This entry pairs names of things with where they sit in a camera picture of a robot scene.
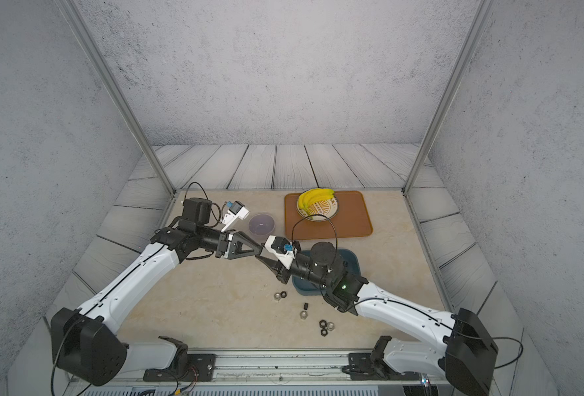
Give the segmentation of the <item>teal plastic storage box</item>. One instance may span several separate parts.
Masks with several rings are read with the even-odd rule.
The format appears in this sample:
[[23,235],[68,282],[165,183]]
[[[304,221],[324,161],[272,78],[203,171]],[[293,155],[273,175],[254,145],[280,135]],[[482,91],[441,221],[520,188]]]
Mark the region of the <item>teal plastic storage box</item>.
[[[359,267],[358,257],[351,250],[345,248],[339,248],[338,253],[341,255],[345,263],[346,270],[360,276],[361,270]],[[309,281],[298,277],[291,277],[291,280],[293,281],[293,287],[295,290],[297,290],[298,293],[300,293],[300,295],[321,295],[318,287],[311,284]]]

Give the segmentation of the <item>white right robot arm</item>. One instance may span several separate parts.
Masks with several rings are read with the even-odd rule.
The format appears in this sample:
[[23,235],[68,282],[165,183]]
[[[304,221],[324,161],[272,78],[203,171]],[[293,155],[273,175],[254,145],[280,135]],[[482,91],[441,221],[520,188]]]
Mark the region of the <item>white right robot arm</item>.
[[313,253],[305,255],[299,244],[270,236],[261,248],[270,257],[260,261],[281,283],[291,277],[308,281],[337,311],[385,323],[429,348],[409,352],[397,339],[383,336],[372,353],[379,370],[442,375],[466,395],[491,392],[499,348],[472,311],[450,313],[400,298],[350,272],[331,243],[317,243]]

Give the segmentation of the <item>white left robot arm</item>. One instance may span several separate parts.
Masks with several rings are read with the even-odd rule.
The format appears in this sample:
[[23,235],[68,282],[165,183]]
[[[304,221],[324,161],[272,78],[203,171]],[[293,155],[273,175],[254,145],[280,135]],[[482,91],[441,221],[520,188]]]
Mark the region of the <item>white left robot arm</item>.
[[180,381],[189,375],[188,346],[175,338],[157,343],[123,343],[117,337],[131,310],[168,272],[184,261],[206,257],[233,260],[258,256],[261,246],[244,232],[232,230],[249,210],[230,202],[222,229],[209,224],[214,202],[189,198],[167,227],[157,230],[149,245],[115,280],[75,310],[62,308],[52,318],[50,335],[54,369],[102,386],[118,374],[145,370],[155,380]]

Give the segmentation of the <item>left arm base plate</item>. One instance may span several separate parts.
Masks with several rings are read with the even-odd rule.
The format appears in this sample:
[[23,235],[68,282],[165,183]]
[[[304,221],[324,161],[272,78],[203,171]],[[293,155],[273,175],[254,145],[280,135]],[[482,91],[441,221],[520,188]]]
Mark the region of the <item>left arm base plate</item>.
[[166,369],[149,369],[143,375],[144,382],[211,382],[217,356],[215,354],[191,354],[176,357]]

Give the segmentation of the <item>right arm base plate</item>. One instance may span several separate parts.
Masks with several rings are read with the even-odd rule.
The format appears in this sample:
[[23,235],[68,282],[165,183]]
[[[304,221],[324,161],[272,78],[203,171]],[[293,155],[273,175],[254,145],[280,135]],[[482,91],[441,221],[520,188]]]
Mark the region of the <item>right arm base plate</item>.
[[389,368],[380,359],[374,360],[370,353],[350,353],[348,364],[341,371],[351,380],[413,380],[412,373],[398,373]]

